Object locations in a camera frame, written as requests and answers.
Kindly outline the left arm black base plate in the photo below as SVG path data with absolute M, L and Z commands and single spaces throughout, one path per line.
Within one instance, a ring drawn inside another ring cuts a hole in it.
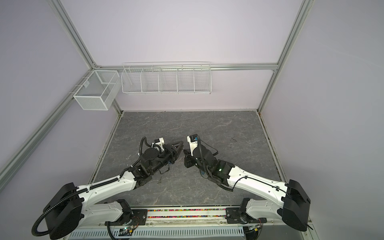
M 146 224 L 147 215 L 147 209 L 133 209 L 128 212 L 124 212 L 119 218 L 119 222 L 122 226 L 143 226 Z

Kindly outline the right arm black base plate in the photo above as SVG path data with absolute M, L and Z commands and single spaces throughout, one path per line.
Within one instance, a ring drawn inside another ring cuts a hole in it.
M 241 212 L 240 208 L 226 208 L 226 220 L 228 224 L 265 224 L 266 218 L 254 219 L 245 212 Z

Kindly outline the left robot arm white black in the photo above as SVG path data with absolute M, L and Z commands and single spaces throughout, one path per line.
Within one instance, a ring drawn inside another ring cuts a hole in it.
M 58 240 L 78 227 L 93 224 L 138 226 L 141 218 L 135 216 L 127 201 L 104 204 L 101 201 L 144 186 L 162 167 L 174 164 L 183 145 L 182 141 L 165 144 L 158 139 L 145 151 L 139 149 L 139 158 L 115 177 L 78 187 L 74 183 L 62 186 L 33 224 L 32 235 L 48 235 Z

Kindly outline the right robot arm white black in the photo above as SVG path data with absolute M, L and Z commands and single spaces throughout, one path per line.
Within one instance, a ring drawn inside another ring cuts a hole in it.
M 277 182 L 252 173 L 227 161 L 219 160 L 205 146 L 192 144 L 184 150 L 185 166 L 197 167 L 207 180 L 232 192 L 238 188 L 265 200 L 271 205 L 267 218 L 281 219 L 287 226 L 305 232 L 309 225 L 311 200 L 301 184 L 294 180 Z

